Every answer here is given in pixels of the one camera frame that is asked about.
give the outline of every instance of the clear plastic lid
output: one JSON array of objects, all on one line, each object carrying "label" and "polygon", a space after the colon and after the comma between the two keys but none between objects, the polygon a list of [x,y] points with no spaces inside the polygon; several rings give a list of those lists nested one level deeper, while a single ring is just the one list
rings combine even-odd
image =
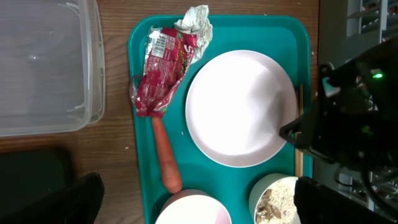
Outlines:
[{"label": "clear plastic lid", "polygon": [[95,0],[2,0],[0,27],[0,136],[74,131],[102,117]]}]

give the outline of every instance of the chopstick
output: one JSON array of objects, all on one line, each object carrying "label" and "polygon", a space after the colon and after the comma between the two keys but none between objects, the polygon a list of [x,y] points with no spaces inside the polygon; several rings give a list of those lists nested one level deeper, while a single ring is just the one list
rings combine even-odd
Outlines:
[{"label": "chopstick", "polygon": [[[300,90],[298,92],[298,110],[297,110],[297,117],[302,115],[304,110],[303,110],[303,85],[300,85]],[[294,149],[294,174],[296,177],[301,177],[303,176],[303,153],[300,152],[298,149]]]}]

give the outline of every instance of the plastic container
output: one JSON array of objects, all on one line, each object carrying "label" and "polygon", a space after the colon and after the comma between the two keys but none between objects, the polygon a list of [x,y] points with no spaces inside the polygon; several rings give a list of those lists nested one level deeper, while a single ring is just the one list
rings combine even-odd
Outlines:
[{"label": "plastic container", "polygon": [[[181,18],[152,16],[135,26],[128,42],[130,77],[142,75],[150,27],[173,27]],[[183,189],[202,190],[220,201],[228,209],[233,223],[252,223],[248,208],[250,190],[267,174],[294,175],[294,147],[285,144],[268,161],[247,168],[226,167],[212,161],[189,135],[185,119],[188,89],[197,72],[211,59],[232,50],[253,50],[275,60],[286,71],[296,90],[303,85],[306,111],[311,105],[310,39],[304,26],[288,16],[210,15],[209,20],[213,24],[213,40],[202,59],[191,64],[163,122],[180,169]],[[144,215],[146,223],[153,224],[170,194],[162,183],[150,118],[139,118],[134,112],[134,127]],[[304,155],[303,173],[312,176],[312,159],[307,155]]]},{"label": "plastic container", "polygon": [[0,27],[0,136],[75,131],[102,117],[95,0],[4,0]]}]

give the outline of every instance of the crumpled wrapper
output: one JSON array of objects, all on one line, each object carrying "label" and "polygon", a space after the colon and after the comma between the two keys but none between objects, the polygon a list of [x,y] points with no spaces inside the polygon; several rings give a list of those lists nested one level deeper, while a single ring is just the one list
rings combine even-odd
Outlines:
[{"label": "crumpled wrapper", "polygon": [[174,27],[178,31],[197,35],[197,47],[191,64],[202,58],[213,39],[213,25],[210,24],[208,16],[209,7],[207,5],[191,7],[183,19],[174,23]]},{"label": "crumpled wrapper", "polygon": [[146,45],[144,75],[137,88],[133,76],[130,97],[137,116],[160,117],[166,113],[191,64],[197,37],[174,28],[151,28]]}]

